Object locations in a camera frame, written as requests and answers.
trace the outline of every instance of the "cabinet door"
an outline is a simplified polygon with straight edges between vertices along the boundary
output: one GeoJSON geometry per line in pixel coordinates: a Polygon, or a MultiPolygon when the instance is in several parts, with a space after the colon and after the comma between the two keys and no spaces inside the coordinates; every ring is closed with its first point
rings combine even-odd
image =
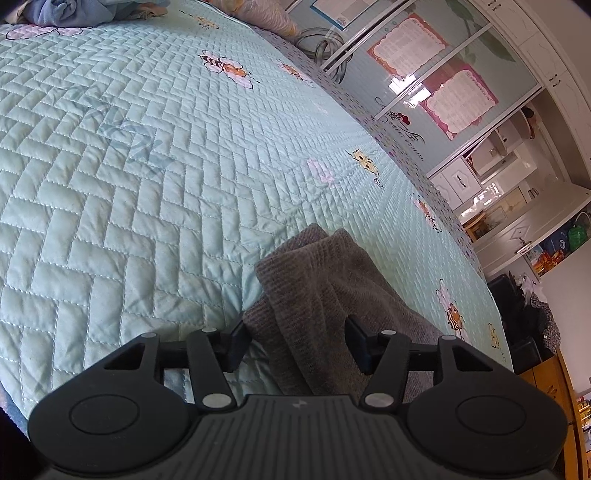
{"type": "Polygon", "coordinates": [[[441,173],[431,177],[430,180],[433,182],[437,190],[439,190],[443,198],[445,198],[445,201],[449,204],[452,210],[455,210],[463,203],[441,173]]]}
{"type": "Polygon", "coordinates": [[[474,250],[487,278],[493,278],[564,225],[589,203],[590,194],[591,190],[574,183],[557,181],[474,242],[474,250]]]}
{"type": "Polygon", "coordinates": [[[558,77],[566,72],[566,65],[560,60],[558,53],[542,32],[536,33],[519,49],[547,87],[552,87],[558,77]]]}
{"type": "Polygon", "coordinates": [[[441,172],[443,177],[452,186],[454,192],[460,197],[460,200],[467,202],[474,198],[482,190],[480,182],[476,179],[472,170],[462,158],[457,158],[452,161],[441,172]]]}
{"type": "Polygon", "coordinates": [[[548,89],[562,111],[581,155],[591,162],[591,111],[569,72],[563,73],[548,89]]]}
{"type": "Polygon", "coordinates": [[[521,45],[538,32],[535,23],[513,0],[496,0],[488,7],[488,14],[516,45],[521,45]]]}

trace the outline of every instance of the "bedroom wall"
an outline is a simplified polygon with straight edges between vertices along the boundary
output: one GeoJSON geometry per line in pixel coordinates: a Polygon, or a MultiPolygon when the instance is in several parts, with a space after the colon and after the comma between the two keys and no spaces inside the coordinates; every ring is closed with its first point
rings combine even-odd
{"type": "Polygon", "coordinates": [[[560,329],[560,350],[574,391],[591,387],[591,241],[541,278],[544,294],[560,329]]]}

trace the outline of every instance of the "wooden furniture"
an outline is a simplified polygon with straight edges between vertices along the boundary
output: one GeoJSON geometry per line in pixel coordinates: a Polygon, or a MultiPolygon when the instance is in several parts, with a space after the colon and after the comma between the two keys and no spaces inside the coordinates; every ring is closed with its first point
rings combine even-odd
{"type": "Polygon", "coordinates": [[[476,215],[471,220],[468,220],[462,226],[464,227],[464,230],[470,237],[470,240],[472,240],[472,242],[475,242],[482,236],[482,234],[478,235],[479,231],[484,230],[486,232],[486,212],[480,212],[478,215],[476,215]]]}
{"type": "Polygon", "coordinates": [[[569,429],[564,444],[564,476],[566,480],[589,478],[583,428],[577,397],[570,382],[562,353],[542,362],[520,375],[521,378],[546,393],[564,410],[569,429]]]}

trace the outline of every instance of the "gray knitted fabric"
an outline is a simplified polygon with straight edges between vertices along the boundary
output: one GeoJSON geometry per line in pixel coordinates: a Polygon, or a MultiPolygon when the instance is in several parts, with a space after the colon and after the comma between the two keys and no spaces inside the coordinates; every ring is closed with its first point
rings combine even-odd
{"type": "MultiPolygon", "coordinates": [[[[402,298],[365,250],[343,229],[328,236],[312,224],[255,267],[264,294],[243,316],[269,356],[288,395],[350,394],[369,381],[345,344],[354,314],[369,331],[396,330],[416,343],[437,343],[441,332],[402,298]]],[[[430,372],[411,372],[405,401],[433,385],[430,372]]]]}

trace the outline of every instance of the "quilted bedspread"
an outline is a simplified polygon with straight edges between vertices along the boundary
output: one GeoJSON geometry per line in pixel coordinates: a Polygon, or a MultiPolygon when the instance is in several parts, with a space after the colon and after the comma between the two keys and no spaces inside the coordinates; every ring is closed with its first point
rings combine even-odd
{"type": "MultiPolygon", "coordinates": [[[[141,333],[236,322],[254,265],[312,222],[346,228],[409,306],[511,367],[429,200],[249,27],[186,0],[0,31],[0,382],[25,416],[141,333]]],[[[256,346],[228,378],[239,397],[277,392],[256,346]]]]}

